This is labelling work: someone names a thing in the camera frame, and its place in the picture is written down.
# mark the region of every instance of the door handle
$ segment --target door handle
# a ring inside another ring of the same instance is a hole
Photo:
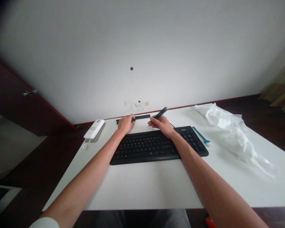
[[[22,93],[23,96],[27,96],[27,95],[32,95],[32,94],[37,94],[38,90],[31,90],[31,91],[25,91],[24,93]]]

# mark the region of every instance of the baseboard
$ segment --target baseboard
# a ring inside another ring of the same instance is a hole
[[[243,96],[243,97],[236,97],[236,98],[229,98],[229,99],[223,99],[223,100],[209,101],[209,102],[204,102],[204,103],[199,103],[199,104],[190,104],[190,105],[185,105],[185,106],[169,108],[169,110],[171,110],[171,109],[178,109],[178,108],[185,108],[185,107],[191,107],[191,106],[195,106],[195,105],[202,105],[202,104],[204,105],[204,104],[209,104],[209,103],[216,103],[218,106],[225,105],[225,104],[233,104],[233,103],[238,103],[238,102],[249,101],[250,99],[258,99],[258,97],[260,95],[261,94],[259,93],[259,94],[248,95],[248,96]],[[134,115],[147,114],[147,113],[157,112],[157,111],[160,111],[160,110],[155,110],[155,111],[150,111],[150,112],[142,112],[142,113],[137,113],[137,114],[134,114]],[[114,118],[109,118],[109,119],[122,118],[122,117],[124,117],[124,116],[114,117]],[[79,128],[90,127],[93,123],[94,123],[94,121],[87,122],[87,123],[75,124],[74,126],[79,129]]]

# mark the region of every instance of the white desk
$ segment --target white desk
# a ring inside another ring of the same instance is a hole
[[[195,126],[213,144],[203,159],[252,207],[285,206],[285,152],[249,129],[256,152],[279,168],[277,179],[251,170],[246,163],[220,146],[224,131],[209,126],[194,107],[169,110],[165,116],[175,127]],[[80,148],[43,211],[102,148],[117,129],[116,119],[106,120],[98,141]],[[129,133],[152,131],[148,119],[137,120]],[[85,210],[203,208],[181,160],[109,166],[97,192]]]

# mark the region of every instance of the blue brush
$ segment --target blue brush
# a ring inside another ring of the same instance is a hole
[[[199,133],[199,131],[195,127],[192,127],[192,128],[194,130],[196,130],[196,132],[203,138],[203,140],[205,141],[205,144],[210,147],[211,146],[211,142],[209,140],[205,139],[204,136],[202,136],[202,134]]]

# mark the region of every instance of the white plastic bag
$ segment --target white plastic bag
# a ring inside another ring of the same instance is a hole
[[[214,103],[210,108],[195,105],[195,110],[205,116],[210,125],[215,125],[229,132],[223,139],[223,146],[233,152],[236,157],[244,162],[252,163],[267,175],[276,178],[277,168],[266,158],[258,154],[245,135],[248,130],[239,115],[234,115]]]

